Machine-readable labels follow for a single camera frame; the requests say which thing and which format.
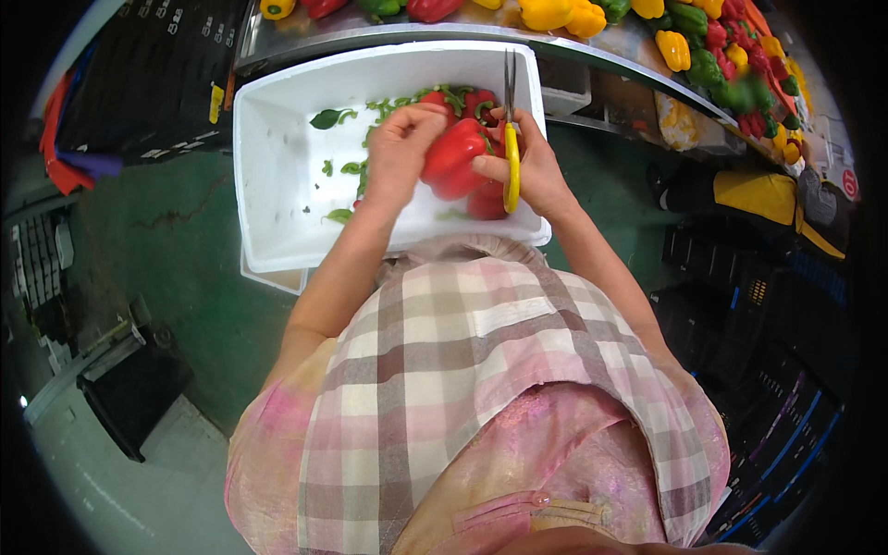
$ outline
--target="shoe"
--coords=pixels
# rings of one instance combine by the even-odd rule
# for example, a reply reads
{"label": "shoe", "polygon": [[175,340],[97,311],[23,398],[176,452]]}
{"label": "shoe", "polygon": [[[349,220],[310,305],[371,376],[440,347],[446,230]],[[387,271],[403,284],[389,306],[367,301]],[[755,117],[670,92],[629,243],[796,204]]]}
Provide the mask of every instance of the shoe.
{"label": "shoe", "polygon": [[663,175],[660,173],[660,168],[655,164],[648,165],[647,170],[645,171],[645,178],[647,180],[647,188],[650,189],[651,197],[654,200],[654,206],[656,206],[658,210],[662,210],[662,206],[660,206],[660,197],[663,196],[663,191],[666,190],[666,186],[663,184]]}

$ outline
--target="checkered pattern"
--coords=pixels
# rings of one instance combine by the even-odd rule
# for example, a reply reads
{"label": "checkered pattern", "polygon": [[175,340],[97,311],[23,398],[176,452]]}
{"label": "checkered pattern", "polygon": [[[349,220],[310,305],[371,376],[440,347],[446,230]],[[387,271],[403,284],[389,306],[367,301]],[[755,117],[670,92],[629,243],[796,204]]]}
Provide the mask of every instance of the checkered pattern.
{"label": "checkered pattern", "polygon": [[305,436],[300,552],[387,553],[481,427],[528,387],[556,381],[596,385],[631,412],[666,536],[690,545],[712,487],[682,394],[598,288],[481,258],[392,277],[339,338]]}

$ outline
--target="yellow cloth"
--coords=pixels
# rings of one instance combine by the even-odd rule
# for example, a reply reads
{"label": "yellow cloth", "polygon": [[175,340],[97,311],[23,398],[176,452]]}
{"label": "yellow cloth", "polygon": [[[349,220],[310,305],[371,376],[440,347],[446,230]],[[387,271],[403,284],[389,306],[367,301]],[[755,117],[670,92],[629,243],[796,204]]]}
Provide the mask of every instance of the yellow cloth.
{"label": "yellow cloth", "polygon": [[817,248],[831,257],[843,259],[844,253],[829,244],[813,227],[805,222],[805,211],[796,200],[796,181],[777,173],[742,173],[720,171],[712,184],[715,201],[782,226],[794,226]]}

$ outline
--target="floor crack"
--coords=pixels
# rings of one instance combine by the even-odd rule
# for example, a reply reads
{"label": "floor crack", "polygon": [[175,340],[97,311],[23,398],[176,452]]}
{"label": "floor crack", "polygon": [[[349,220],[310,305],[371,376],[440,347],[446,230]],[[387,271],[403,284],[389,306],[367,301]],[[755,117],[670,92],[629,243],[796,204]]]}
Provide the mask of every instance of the floor crack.
{"label": "floor crack", "polygon": [[176,224],[187,224],[191,221],[191,218],[203,212],[203,209],[206,208],[207,202],[210,201],[210,198],[213,196],[213,193],[216,192],[216,189],[228,180],[228,178],[232,177],[233,174],[227,173],[221,178],[216,179],[210,184],[210,191],[207,192],[207,195],[203,198],[203,201],[195,208],[191,210],[187,214],[180,214],[178,210],[170,210],[166,214],[161,214],[157,218],[154,218],[150,224],[146,224],[142,220],[137,221],[133,224],[133,226],[142,227],[143,229],[147,229],[149,231],[156,229],[160,224],[167,224],[170,227],[175,226]]}

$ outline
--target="yellow label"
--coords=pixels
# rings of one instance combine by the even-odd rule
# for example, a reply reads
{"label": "yellow label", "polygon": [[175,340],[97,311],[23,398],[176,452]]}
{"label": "yellow label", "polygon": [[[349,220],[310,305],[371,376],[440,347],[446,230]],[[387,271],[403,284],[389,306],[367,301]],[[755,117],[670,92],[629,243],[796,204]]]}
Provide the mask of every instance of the yellow label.
{"label": "yellow label", "polygon": [[218,85],[213,85],[213,93],[210,95],[210,123],[215,125],[219,121],[219,107],[225,99],[225,91]]}

